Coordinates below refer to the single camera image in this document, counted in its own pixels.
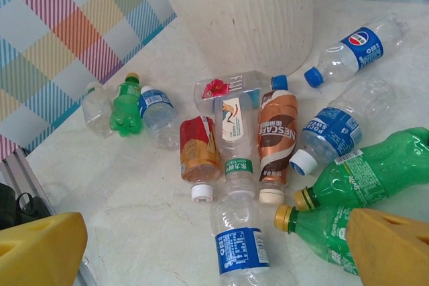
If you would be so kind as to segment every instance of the white trash can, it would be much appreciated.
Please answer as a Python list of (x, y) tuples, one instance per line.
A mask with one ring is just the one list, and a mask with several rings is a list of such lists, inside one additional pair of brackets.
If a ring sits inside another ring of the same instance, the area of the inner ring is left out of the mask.
[(294, 72), (313, 43), (313, 0), (169, 0), (214, 76)]

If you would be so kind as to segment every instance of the yellow plastic part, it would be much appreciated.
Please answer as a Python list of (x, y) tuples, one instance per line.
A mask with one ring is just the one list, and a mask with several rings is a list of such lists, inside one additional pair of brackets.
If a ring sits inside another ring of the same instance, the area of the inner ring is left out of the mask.
[(87, 238), (78, 212), (1, 230), (0, 285), (73, 285)]
[(346, 240), (365, 286), (429, 285), (429, 224), (354, 209)]

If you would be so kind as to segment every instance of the plaid wall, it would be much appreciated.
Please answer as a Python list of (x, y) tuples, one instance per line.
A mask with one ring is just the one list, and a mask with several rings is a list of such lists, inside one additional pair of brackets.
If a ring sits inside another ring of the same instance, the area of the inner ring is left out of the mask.
[(34, 149), (174, 17), (167, 0), (0, 0), (0, 158)]

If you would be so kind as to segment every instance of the blue label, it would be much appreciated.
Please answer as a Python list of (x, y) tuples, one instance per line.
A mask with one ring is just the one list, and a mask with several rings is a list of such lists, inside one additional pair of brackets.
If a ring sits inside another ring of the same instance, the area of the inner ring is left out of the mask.
[(384, 54), (380, 39), (366, 27), (358, 29), (341, 42), (354, 53), (359, 69), (364, 68)]
[(308, 122), (303, 131), (310, 131), (323, 137), (332, 145), (339, 157), (352, 151), (362, 140), (358, 122), (352, 116), (333, 107), (322, 109)]
[(257, 228), (232, 229), (216, 236), (219, 273), (269, 267), (262, 233)]
[(147, 108), (156, 103), (166, 103), (173, 107), (172, 103), (167, 97), (167, 94), (161, 90), (147, 90), (139, 97), (139, 111), (140, 117), (143, 117), (143, 114)]

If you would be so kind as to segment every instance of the green plastic bottle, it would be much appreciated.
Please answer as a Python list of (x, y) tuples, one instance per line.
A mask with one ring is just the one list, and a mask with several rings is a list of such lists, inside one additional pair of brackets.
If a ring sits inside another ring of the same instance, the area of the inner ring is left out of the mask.
[(140, 90), (139, 76), (136, 73), (129, 73), (125, 82), (117, 87), (117, 95), (113, 101), (113, 111), (110, 118), (110, 128), (113, 131), (118, 131), (122, 137), (138, 134), (143, 127), (137, 106)]
[(298, 211), (282, 204), (275, 212), (274, 226), (289, 234), (295, 232), (321, 259), (358, 275), (346, 243), (351, 210), (344, 206), (329, 206), (315, 211)]
[(429, 130), (418, 127), (336, 159), (314, 186), (295, 193), (298, 209), (366, 207), (412, 185), (429, 183), (428, 141)]

